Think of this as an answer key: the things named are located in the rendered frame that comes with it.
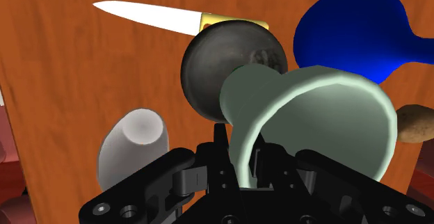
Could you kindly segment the brown potato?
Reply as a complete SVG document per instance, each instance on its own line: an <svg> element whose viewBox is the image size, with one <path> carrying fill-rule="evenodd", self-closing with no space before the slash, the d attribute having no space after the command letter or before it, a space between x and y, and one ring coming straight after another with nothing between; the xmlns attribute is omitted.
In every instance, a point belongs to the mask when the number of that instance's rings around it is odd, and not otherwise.
<svg viewBox="0 0 434 224"><path fill-rule="evenodd" d="M398 136L402 143L421 143L434 138L434 109L408 104L396 111Z"/></svg>

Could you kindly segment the pale green cup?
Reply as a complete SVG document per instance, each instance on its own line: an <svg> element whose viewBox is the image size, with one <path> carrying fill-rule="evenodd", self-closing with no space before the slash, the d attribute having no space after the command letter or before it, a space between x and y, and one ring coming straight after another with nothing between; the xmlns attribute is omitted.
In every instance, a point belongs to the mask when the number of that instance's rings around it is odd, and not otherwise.
<svg viewBox="0 0 434 224"><path fill-rule="evenodd" d="M243 188L256 184L249 160L258 136L292 155L314 150L377 181L394 154L395 108L380 86L357 74L322 66L280 74L249 64L226 78L219 101Z"/></svg>

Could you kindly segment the blue spoon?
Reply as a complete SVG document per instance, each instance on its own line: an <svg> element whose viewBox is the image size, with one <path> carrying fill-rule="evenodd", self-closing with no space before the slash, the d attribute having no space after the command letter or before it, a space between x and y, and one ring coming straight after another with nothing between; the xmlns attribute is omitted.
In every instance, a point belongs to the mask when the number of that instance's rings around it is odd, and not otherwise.
<svg viewBox="0 0 434 224"><path fill-rule="evenodd" d="M299 67L321 65L382 83L405 63L434 65L434 38L415 35L400 0L318 0L294 34Z"/></svg>

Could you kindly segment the brown wooden table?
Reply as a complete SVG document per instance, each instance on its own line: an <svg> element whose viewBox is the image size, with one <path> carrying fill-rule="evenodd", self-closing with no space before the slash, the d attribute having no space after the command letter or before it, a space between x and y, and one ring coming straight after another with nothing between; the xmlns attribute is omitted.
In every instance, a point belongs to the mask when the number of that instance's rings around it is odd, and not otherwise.
<svg viewBox="0 0 434 224"><path fill-rule="evenodd" d="M0 86L37 224L79 224L99 194L97 152L138 107L165 120L170 145L211 141L180 86L191 37L105 13L103 0L0 0ZM124 0L267 22L296 67L295 28L318 0ZM401 0L412 30L434 38L434 0Z"/></svg>

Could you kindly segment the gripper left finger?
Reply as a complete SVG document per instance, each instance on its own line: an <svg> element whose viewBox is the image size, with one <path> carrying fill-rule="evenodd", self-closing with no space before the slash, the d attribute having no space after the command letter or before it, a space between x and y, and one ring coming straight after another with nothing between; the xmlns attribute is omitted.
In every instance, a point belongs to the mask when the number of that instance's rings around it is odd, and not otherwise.
<svg viewBox="0 0 434 224"><path fill-rule="evenodd" d="M243 224L225 125L195 151L175 148L88 201L79 224Z"/></svg>

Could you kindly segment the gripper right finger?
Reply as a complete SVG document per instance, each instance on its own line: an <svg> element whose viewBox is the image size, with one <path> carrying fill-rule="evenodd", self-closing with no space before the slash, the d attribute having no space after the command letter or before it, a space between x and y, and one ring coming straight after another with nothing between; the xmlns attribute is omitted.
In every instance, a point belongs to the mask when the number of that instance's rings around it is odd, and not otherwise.
<svg viewBox="0 0 434 224"><path fill-rule="evenodd" d="M258 136L252 151L257 186L269 186L265 224L434 224L434 210L313 150L291 156Z"/></svg>

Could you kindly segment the grey cup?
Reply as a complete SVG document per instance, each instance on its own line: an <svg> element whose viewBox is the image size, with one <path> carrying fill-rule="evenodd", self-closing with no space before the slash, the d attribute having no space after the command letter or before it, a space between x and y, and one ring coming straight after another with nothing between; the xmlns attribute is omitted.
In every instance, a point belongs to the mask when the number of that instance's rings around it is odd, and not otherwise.
<svg viewBox="0 0 434 224"><path fill-rule="evenodd" d="M97 181L106 191L169 151L163 118L151 109L124 115L103 140L97 154Z"/></svg>

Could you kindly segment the dark grey round bowl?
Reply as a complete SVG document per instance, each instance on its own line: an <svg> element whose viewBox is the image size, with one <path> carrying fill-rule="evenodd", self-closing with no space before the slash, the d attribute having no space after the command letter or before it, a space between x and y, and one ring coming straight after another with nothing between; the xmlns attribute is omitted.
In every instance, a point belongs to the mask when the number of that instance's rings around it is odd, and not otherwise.
<svg viewBox="0 0 434 224"><path fill-rule="evenodd" d="M280 74L288 71L282 45L264 27L244 20L208 26L184 52L180 81L186 100L202 117L226 123L219 102L222 85L233 70L253 63Z"/></svg>

